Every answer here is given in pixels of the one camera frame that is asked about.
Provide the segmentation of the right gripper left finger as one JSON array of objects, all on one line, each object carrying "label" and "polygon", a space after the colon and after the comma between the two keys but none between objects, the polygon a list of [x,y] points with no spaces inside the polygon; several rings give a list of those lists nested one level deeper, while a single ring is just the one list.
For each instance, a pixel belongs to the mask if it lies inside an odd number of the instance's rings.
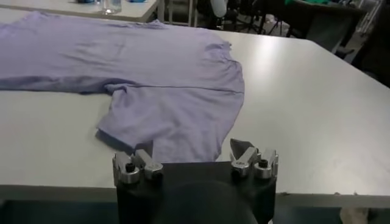
[{"label": "right gripper left finger", "polygon": [[136,150],[132,156],[125,152],[115,153],[113,159],[114,184],[136,184],[141,177],[155,181],[163,176],[163,165],[155,162],[143,149]]}]

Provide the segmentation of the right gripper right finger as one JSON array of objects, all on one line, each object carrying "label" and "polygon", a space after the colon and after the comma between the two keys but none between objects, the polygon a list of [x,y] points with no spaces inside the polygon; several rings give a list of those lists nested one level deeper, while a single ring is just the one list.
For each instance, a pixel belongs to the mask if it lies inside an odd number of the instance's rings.
[{"label": "right gripper right finger", "polygon": [[278,154],[276,150],[260,150],[251,142],[238,139],[231,139],[230,147],[232,150],[231,167],[240,178],[248,177],[250,173],[259,180],[277,178]]}]

